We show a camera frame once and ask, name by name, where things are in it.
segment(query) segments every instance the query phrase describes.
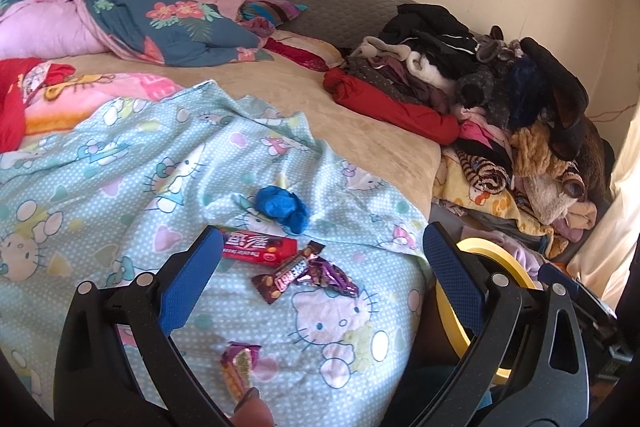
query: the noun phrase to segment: beige curtain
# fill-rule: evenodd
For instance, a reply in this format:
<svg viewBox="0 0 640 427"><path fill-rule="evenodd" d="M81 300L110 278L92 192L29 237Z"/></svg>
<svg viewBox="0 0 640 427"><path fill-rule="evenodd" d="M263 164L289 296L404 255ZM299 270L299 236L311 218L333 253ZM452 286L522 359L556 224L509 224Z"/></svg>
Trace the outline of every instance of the beige curtain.
<svg viewBox="0 0 640 427"><path fill-rule="evenodd" d="M574 277L615 308L640 233L640 110L611 175L613 204L569 263Z"/></svg>

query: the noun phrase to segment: pile of clothes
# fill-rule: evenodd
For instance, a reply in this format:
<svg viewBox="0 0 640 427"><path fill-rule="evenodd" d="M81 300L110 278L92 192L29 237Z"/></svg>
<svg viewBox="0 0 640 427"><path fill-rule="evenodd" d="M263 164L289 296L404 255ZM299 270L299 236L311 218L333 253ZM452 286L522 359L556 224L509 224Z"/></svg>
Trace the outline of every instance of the pile of clothes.
<svg viewBox="0 0 640 427"><path fill-rule="evenodd" d="M440 172L434 195L545 236L534 249L547 255L593 228L607 198L613 159L584 115L588 94L532 38L506 41L498 26L476 34L442 6L402 4L325 74L324 88L344 107L450 146L449 178L462 174L446 187Z"/></svg>

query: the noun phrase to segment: red flower print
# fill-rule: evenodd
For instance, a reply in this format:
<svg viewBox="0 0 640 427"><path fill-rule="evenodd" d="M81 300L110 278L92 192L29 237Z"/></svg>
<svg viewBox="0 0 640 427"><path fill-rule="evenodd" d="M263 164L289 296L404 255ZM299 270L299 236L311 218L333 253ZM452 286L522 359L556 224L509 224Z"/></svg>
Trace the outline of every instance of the red flower print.
<svg viewBox="0 0 640 427"><path fill-rule="evenodd" d="M200 9L197 2L178 1L175 3L175 15L178 19L186 19L187 17L202 19L204 17L204 12Z"/></svg>
<svg viewBox="0 0 640 427"><path fill-rule="evenodd" d="M154 9L146 13L146 16L150 19L160 19L165 21L175 15L175 5L169 4L167 6L163 2L157 2L154 4Z"/></svg>

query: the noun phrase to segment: yellow ring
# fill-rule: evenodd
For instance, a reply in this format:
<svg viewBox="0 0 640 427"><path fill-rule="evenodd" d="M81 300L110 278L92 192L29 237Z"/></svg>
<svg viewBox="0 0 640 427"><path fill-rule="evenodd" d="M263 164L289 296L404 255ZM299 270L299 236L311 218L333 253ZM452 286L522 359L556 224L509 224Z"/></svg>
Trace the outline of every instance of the yellow ring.
<svg viewBox="0 0 640 427"><path fill-rule="evenodd" d="M506 250L498 247L498 245L495 245L491 241L480 239L479 237L469 237L468 239L460 241L458 243L458 248L462 251L475 253L476 255L482 255L492 259L507 270L509 275L511 275L521 287L530 289L536 288L531 277L529 277L520 263L518 263ZM451 304L449 304L449 299L447 299L442 286L440 286L440 283L437 281L436 302L438 304L440 320L442 321L442 326L447 334L447 338L451 343L451 347L453 347L457 356L462 358L471 341L469 340L465 329L462 327L462 324L460 324L460 321L456 317ZM499 367L495 373L494 383L505 383L510 374L511 369Z"/></svg>

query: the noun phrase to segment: red candy package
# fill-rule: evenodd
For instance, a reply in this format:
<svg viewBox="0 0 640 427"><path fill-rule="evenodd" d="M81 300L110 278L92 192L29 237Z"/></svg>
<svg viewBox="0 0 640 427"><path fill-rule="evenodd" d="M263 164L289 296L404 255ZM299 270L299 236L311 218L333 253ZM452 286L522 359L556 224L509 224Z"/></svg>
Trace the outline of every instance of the red candy package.
<svg viewBox="0 0 640 427"><path fill-rule="evenodd" d="M248 263L280 266L298 252L298 242L248 230L219 227L225 235L222 257Z"/></svg>

